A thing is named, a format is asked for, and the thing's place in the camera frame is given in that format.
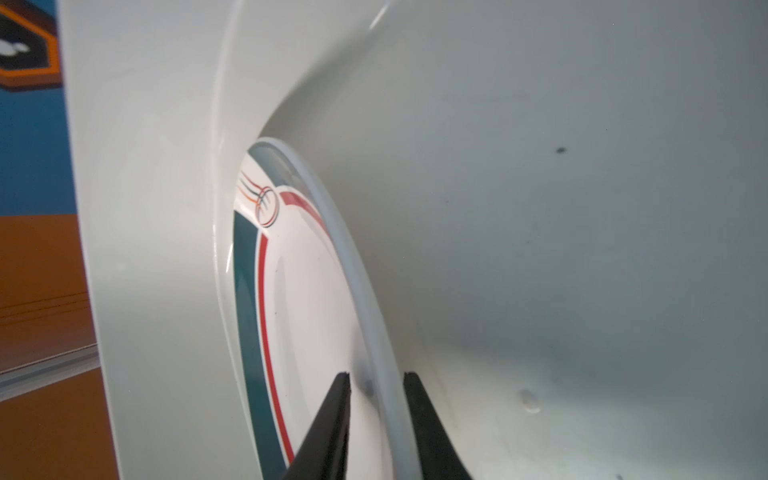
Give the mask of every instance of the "white plate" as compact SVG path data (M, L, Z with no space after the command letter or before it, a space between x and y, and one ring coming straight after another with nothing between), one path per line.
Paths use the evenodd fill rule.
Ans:
M389 410L400 425L395 430L402 431L409 417L397 412L399 374L389 340L379 334L374 342L389 349L389 358L377 359L386 373L374 381L353 291L329 234L334 229L343 235L344 230L338 221L321 217L316 195L294 167L299 162L279 141L261 140L240 165L235 193L237 323L262 474L266 480L282 476L334 377L351 372L348 478L391 478L374 391L375 384L389 380L387 388L395 392L384 396L382 404L395 399ZM378 312L375 303L363 301L360 308Z

